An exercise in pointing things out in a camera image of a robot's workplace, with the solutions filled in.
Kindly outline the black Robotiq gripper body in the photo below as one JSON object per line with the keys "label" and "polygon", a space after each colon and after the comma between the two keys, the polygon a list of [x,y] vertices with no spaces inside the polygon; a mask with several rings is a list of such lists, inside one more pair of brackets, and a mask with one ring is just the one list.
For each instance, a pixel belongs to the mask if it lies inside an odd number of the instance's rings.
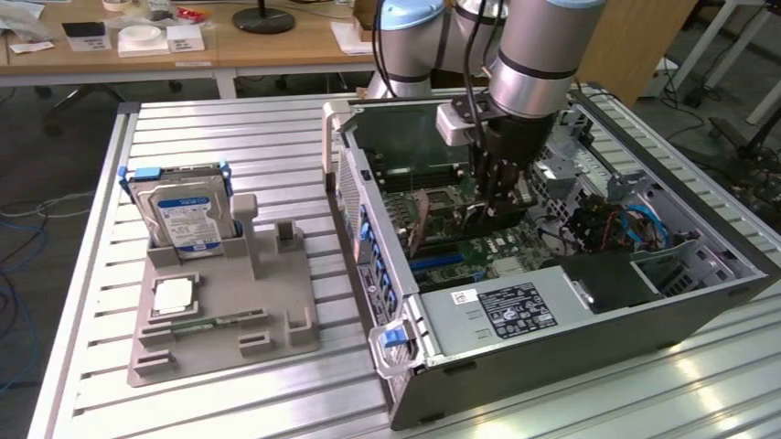
{"label": "black Robotiq gripper body", "polygon": [[477,183],[516,183],[545,146],[556,114],[541,118],[503,115],[468,130],[469,161]]}

